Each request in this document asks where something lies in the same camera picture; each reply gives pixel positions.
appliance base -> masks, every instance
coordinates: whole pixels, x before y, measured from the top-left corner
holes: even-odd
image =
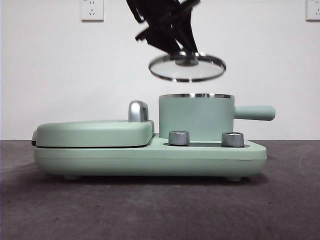
[[[250,141],[246,147],[170,146],[155,134],[144,147],[34,147],[35,163],[45,172],[76,180],[81,176],[225,177],[238,182],[260,173],[267,149]]]

pot rim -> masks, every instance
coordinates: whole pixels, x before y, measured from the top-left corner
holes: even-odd
[[[219,99],[234,99],[235,96],[228,94],[219,93],[177,93],[177,94],[166,94],[159,96],[159,99],[164,98],[219,98]]]

sandwich maker lid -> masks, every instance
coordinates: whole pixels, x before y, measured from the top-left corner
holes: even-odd
[[[43,148],[108,148],[147,145],[154,122],[99,120],[48,123],[34,131],[32,144]]]

pot handle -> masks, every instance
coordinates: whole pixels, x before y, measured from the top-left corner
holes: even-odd
[[[236,106],[235,119],[271,121],[276,116],[273,106]]]

appliance foot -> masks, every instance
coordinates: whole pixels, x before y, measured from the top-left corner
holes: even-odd
[[[225,176],[225,180],[230,181],[230,182],[240,182],[241,177],[240,176]]]
[[[81,176],[77,176],[77,175],[64,175],[65,180],[78,180],[80,178]]]

